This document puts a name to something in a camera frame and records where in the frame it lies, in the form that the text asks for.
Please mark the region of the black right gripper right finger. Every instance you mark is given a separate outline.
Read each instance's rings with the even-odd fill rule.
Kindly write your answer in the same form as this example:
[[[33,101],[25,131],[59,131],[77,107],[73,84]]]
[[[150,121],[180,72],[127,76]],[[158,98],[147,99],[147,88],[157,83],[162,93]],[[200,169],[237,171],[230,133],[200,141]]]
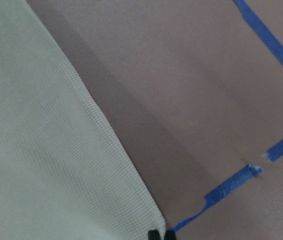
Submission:
[[[164,235],[164,240],[176,240],[176,233],[173,230],[167,230]]]

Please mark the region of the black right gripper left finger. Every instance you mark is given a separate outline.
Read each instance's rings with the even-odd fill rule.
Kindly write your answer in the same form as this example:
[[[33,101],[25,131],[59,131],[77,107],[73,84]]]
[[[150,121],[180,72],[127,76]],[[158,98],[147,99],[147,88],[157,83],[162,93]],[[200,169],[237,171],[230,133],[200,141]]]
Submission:
[[[160,240],[160,233],[158,230],[149,230],[147,235],[148,240]]]

